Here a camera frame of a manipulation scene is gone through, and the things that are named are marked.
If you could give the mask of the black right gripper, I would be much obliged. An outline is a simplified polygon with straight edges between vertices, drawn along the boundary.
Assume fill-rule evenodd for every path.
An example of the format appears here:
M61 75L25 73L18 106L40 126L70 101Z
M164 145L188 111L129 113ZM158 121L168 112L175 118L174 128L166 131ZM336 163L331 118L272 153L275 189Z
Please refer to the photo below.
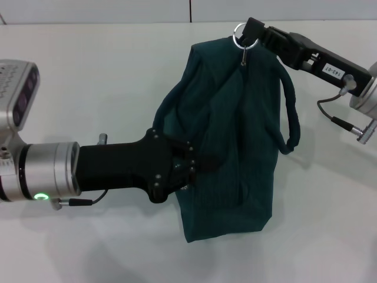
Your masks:
M256 40L277 55L286 66L310 73L337 88L344 88L345 77L352 75L356 86L349 92L354 96L360 96L372 79L365 68L315 44L303 35L288 34L249 18L243 29L243 44L252 44Z

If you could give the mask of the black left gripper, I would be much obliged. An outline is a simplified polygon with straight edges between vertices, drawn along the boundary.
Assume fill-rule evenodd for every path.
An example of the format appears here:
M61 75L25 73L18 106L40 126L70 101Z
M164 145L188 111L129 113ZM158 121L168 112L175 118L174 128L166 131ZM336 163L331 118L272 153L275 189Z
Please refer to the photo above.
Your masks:
M173 157L180 160L173 163ZM218 157L195 157L190 142L149 129L136 142L80 147L75 177L82 192L138 188L151 202L163 203L178 189L195 184L199 175L219 167Z

